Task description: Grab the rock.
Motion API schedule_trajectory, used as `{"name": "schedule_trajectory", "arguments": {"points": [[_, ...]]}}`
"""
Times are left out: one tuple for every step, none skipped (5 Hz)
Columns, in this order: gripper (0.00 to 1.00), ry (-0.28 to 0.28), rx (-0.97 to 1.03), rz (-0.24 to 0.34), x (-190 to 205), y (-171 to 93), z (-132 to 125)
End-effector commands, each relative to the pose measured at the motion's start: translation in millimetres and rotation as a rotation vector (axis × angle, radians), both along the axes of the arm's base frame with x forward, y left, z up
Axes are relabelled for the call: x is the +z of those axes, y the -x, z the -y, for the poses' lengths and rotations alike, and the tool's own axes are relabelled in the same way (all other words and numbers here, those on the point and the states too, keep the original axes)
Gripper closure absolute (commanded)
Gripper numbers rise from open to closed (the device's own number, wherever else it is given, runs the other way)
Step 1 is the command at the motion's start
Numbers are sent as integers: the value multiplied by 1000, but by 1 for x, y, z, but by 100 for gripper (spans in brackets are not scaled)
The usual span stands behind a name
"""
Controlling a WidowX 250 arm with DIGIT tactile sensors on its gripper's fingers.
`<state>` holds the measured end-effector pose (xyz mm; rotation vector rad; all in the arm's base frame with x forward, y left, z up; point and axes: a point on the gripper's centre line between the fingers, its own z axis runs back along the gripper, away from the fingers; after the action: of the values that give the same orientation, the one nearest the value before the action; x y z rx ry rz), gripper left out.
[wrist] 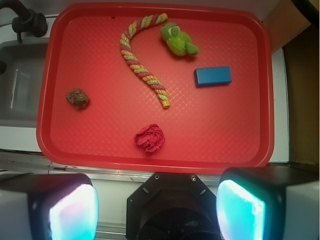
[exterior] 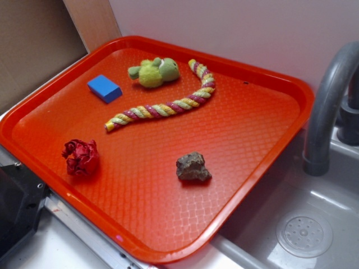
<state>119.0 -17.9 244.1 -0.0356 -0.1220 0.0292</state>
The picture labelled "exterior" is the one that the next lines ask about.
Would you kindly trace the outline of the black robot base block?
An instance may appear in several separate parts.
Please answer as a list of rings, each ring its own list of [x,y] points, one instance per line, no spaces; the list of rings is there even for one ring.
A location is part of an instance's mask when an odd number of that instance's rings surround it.
[[[1,262],[38,229],[48,187],[20,162],[1,167]]]

